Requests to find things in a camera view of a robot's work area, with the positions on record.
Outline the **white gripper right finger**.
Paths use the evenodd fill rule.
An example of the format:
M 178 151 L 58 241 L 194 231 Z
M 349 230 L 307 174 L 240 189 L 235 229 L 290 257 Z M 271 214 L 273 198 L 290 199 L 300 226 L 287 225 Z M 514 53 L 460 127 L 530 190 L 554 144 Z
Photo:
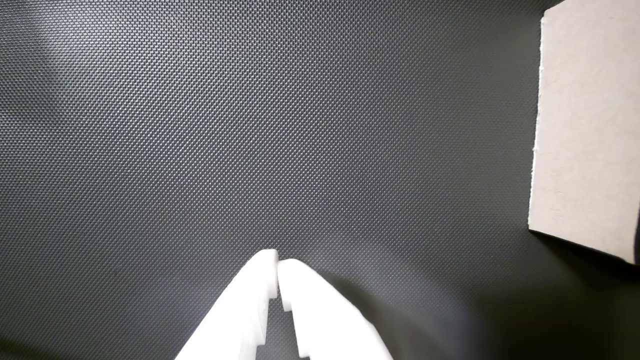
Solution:
M 298 356 L 309 360 L 391 360 L 375 326 L 318 272 L 278 262 L 282 306 L 292 313 Z

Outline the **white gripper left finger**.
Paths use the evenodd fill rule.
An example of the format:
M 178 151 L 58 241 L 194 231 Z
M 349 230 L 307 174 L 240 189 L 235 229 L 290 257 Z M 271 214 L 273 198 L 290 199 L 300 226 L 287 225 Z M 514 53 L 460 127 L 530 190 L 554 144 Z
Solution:
M 253 255 L 220 294 L 177 360 L 254 360 L 266 342 L 270 300 L 278 296 L 278 251 Z

